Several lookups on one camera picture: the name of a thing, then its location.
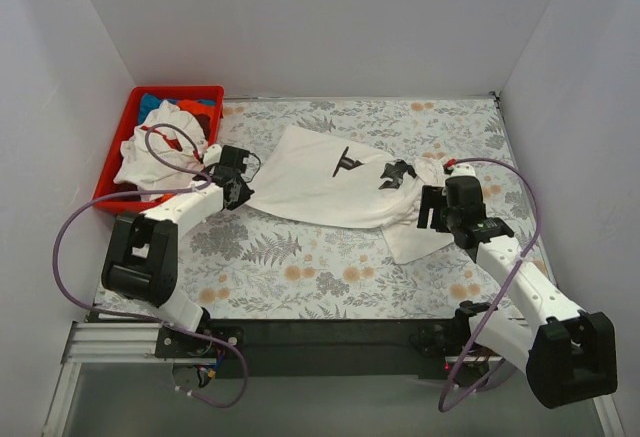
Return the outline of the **white t-shirt with black print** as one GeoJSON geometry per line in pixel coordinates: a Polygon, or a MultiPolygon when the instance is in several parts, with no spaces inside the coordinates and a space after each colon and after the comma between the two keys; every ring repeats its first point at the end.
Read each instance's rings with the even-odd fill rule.
{"type": "Polygon", "coordinates": [[[422,188],[444,184],[440,162],[407,162],[383,150],[297,126],[286,129],[253,179],[248,205],[296,222],[380,229],[393,260],[407,264],[453,243],[418,227],[422,188]]]}

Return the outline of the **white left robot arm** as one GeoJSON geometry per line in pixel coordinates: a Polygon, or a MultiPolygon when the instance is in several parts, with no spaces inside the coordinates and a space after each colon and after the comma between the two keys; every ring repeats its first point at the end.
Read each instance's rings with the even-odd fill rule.
{"type": "Polygon", "coordinates": [[[215,145],[205,154],[205,172],[212,183],[204,190],[179,194],[142,213],[124,212],[115,220],[102,286],[182,327],[178,344],[193,357],[211,349],[213,334],[205,326],[208,311],[178,288],[179,240],[209,216],[250,199],[253,191],[243,174],[252,156],[245,149],[215,145]]]}

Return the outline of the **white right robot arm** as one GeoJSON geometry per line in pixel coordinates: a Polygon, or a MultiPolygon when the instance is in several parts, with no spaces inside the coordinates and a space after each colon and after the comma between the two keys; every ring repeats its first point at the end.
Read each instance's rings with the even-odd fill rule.
{"type": "Polygon", "coordinates": [[[549,409],[614,393],[612,321],[566,297],[529,261],[533,246],[521,246],[502,219],[488,216],[474,162],[444,164],[443,186],[422,191],[418,225],[450,234],[500,290],[491,302],[461,303],[434,345],[463,355],[483,347],[493,351],[525,374],[537,400],[549,409]]]}

